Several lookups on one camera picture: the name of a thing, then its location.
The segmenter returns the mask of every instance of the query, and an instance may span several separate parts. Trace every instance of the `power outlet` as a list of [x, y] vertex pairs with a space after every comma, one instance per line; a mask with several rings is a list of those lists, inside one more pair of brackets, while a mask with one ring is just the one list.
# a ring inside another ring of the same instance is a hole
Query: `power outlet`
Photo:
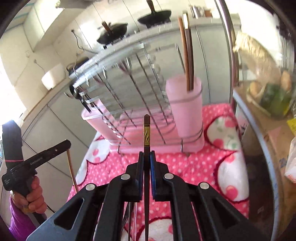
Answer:
[[26, 54], [26, 57], [27, 57], [27, 58], [30, 57], [30, 51], [29, 51], [29, 50], [27, 50], [27, 51], [25, 52], [25, 54]]

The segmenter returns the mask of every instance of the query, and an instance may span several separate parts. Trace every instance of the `black pan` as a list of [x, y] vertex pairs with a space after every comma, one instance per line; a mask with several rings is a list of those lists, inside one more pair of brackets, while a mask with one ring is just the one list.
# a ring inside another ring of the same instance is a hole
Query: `black pan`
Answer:
[[116, 24], [106, 24], [102, 22], [103, 27], [105, 28], [100, 37], [97, 39], [97, 42], [103, 45], [112, 43], [116, 39], [123, 37], [127, 31], [127, 23], [116, 23]]
[[71, 75], [74, 72], [74, 70], [77, 70], [80, 66], [82, 66], [84, 63], [86, 63], [88, 60], [89, 60], [88, 57], [84, 57], [84, 58], [80, 59], [79, 61], [77, 61], [75, 66], [74, 66], [74, 63], [69, 64], [66, 67], [69, 75]]
[[171, 10], [156, 12], [152, 0], [147, 0], [151, 13], [138, 19], [138, 22], [147, 26], [153, 26], [157, 23], [168, 22], [172, 14]]

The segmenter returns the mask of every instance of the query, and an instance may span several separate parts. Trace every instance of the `window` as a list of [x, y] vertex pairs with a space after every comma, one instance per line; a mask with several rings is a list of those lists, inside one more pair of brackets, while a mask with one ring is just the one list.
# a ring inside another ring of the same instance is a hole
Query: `window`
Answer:
[[25, 110], [26, 107], [10, 83], [0, 55], [0, 125], [9, 120], [18, 120]]

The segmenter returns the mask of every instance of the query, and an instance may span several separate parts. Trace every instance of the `electric cord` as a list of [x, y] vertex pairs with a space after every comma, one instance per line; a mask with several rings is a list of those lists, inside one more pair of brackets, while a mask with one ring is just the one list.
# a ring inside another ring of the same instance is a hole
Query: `electric cord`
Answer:
[[42, 67], [37, 63], [37, 60], [34, 59], [34, 63], [37, 64], [37, 65], [43, 70], [43, 72], [44, 72], [44, 74], [45, 74], [45, 70], [44, 70], [44, 68], [42, 68]]
[[86, 51], [86, 52], [93, 53], [93, 54], [98, 54], [98, 53], [96, 53], [96, 52], [93, 52], [93, 51], [90, 51], [90, 50], [84, 49], [83, 47], [79, 47], [78, 38], [80, 38], [80, 37], [76, 35], [74, 29], [72, 29], [71, 32], [74, 34], [74, 36], [75, 36], [75, 38], [76, 38], [77, 46], [78, 46], [79, 49], [81, 49], [81, 50], [83, 50], [83, 51]]
[[53, 213], [55, 213], [55, 211], [53, 211], [53, 210], [50, 208], [50, 206], [47, 205], [47, 208], [48, 208], [50, 211], [52, 211]]

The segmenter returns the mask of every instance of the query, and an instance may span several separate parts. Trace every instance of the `person's hand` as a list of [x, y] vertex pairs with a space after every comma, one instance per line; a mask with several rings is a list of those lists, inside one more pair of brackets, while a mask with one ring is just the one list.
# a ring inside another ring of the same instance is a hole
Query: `person's hand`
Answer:
[[12, 201], [15, 206], [21, 210], [23, 206], [29, 205], [28, 208], [32, 212], [44, 213], [46, 211], [47, 205], [44, 201], [44, 197], [42, 196], [42, 187], [40, 186], [39, 178], [37, 176], [34, 176], [31, 187], [32, 192], [29, 193], [26, 198], [17, 192], [10, 191]]

